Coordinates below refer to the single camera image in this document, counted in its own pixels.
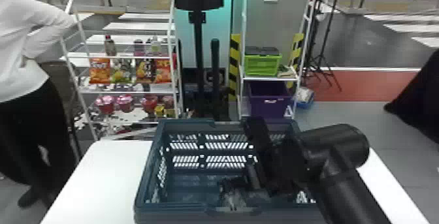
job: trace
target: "plastic bag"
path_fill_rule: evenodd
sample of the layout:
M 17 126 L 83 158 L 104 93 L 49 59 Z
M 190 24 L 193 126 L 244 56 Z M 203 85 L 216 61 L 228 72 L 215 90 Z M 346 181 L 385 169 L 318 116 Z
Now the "plastic bag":
M 90 84 L 109 84 L 111 75 L 110 59 L 90 59 Z

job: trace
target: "gray wall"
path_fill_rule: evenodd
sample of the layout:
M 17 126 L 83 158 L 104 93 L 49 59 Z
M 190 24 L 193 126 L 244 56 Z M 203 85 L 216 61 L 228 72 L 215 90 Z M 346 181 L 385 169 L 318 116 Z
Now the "gray wall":
M 293 35 L 299 32 L 306 0 L 279 0 L 277 3 L 265 3 L 263 0 L 247 0 L 247 36 L 246 45 L 275 46 L 281 50 L 284 63 L 287 61 Z M 235 0 L 234 16 L 242 7 Z M 233 32 L 240 29 L 240 17 L 233 20 Z

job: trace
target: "white floor stripe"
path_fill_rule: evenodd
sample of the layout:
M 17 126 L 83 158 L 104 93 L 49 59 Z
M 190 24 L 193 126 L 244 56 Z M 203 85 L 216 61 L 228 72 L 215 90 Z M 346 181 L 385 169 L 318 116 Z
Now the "white floor stripe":
M 412 37 L 412 39 L 430 48 L 439 48 L 439 37 Z
M 421 68 L 389 68 L 389 67 L 331 67 L 333 71 L 387 71 L 387 72 L 418 72 Z
M 439 33 L 439 25 L 410 24 L 395 25 L 385 24 L 384 26 L 396 32 L 420 32 L 420 33 Z
M 117 45 L 132 45 L 135 40 L 141 39 L 143 42 L 146 42 L 148 39 L 152 39 L 153 35 L 112 35 L 111 39 Z M 162 41 L 167 37 L 158 36 L 158 39 Z M 87 39 L 87 44 L 90 45 L 103 45 L 104 44 L 105 35 L 92 35 Z M 174 42 L 175 36 L 171 36 L 171 41 Z
M 167 31 L 168 23 L 148 23 L 148 22 L 127 22 L 127 23 L 110 23 L 104 27 L 105 31 Z M 171 30 L 175 30 L 175 24 L 172 24 Z
M 120 20 L 168 20 L 169 14 L 135 14 L 126 13 L 119 17 Z
M 365 17 L 374 21 L 439 21 L 439 16 L 436 15 L 369 14 Z

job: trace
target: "orange snack bag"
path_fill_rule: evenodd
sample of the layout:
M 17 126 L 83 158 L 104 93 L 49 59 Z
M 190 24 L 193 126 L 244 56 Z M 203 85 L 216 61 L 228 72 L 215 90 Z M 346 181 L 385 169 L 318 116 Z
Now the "orange snack bag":
M 111 77 L 110 59 L 90 59 L 90 84 L 109 84 Z
M 171 82 L 171 66 L 169 59 L 155 59 L 155 82 L 156 84 Z

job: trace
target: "basket handle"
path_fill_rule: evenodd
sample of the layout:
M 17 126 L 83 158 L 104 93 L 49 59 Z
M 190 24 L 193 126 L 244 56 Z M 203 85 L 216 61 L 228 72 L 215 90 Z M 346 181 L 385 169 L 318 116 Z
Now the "basket handle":
M 262 214 L 262 209 L 260 207 L 244 207 L 236 210 L 230 210 L 229 207 L 209 207 L 204 212 L 210 217 L 231 215 L 258 216 Z

